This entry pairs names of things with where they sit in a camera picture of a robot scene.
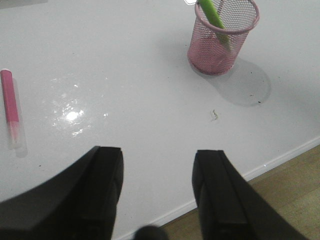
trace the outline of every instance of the metal mesh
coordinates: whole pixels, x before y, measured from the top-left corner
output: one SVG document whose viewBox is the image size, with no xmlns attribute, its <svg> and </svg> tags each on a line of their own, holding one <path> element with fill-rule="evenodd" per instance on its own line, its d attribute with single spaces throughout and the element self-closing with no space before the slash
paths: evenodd
<svg viewBox="0 0 320 240">
<path fill-rule="evenodd" d="M 190 64 L 208 75 L 221 75 L 230 70 L 259 12 L 251 0 L 212 0 L 224 29 L 211 25 L 199 4 L 195 5 L 190 47 Z"/>
</svg>

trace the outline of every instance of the green marker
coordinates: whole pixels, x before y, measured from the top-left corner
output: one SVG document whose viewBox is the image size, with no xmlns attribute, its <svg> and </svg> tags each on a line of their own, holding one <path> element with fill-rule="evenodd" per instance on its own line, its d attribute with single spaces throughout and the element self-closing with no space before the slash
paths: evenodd
<svg viewBox="0 0 320 240">
<path fill-rule="evenodd" d="M 198 0 L 208 22 L 216 26 L 220 29 L 225 29 L 224 24 L 222 23 L 217 10 L 215 8 L 214 3 L 211 0 Z M 220 43 L 226 47 L 227 50 L 230 50 L 229 46 L 229 36 L 221 33 L 216 33 L 217 38 L 219 39 Z"/>
</svg>

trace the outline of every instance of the desk surface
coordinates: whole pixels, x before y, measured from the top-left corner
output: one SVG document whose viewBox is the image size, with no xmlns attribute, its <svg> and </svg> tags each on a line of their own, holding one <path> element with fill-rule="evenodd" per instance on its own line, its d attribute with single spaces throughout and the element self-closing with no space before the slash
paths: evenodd
<svg viewBox="0 0 320 240">
<path fill-rule="evenodd" d="M 257 0 L 257 27 L 218 77 L 188 63 L 183 0 L 27 3 L 0 0 L 0 68 L 16 81 L 25 143 L 8 148 L 1 97 L 0 201 L 95 145 L 121 147 L 118 239 L 195 207 L 198 149 L 224 150 L 252 179 L 320 144 L 318 0 Z"/>
</svg>

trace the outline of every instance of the pink mesh pencil cup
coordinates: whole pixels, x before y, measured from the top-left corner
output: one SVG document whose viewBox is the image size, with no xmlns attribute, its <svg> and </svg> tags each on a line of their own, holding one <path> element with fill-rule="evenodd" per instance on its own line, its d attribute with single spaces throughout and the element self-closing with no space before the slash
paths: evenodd
<svg viewBox="0 0 320 240">
<path fill-rule="evenodd" d="M 212 0 L 224 28 L 209 23 L 203 9 L 195 4 L 195 23 L 187 57 L 191 66 L 207 75 L 229 71 L 259 21 L 253 0 Z"/>
</svg>

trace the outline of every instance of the pink pen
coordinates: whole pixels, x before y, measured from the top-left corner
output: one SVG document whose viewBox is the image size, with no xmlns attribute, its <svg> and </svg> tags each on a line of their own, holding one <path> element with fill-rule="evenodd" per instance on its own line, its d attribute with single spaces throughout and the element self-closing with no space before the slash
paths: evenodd
<svg viewBox="0 0 320 240">
<path fill-rule="evenodd" d="M 20 146 L 19 116 L 12 73 L 8 69 L 0 71 L 6 122 L 11 135 L 12 147 Z"/>
</svg>

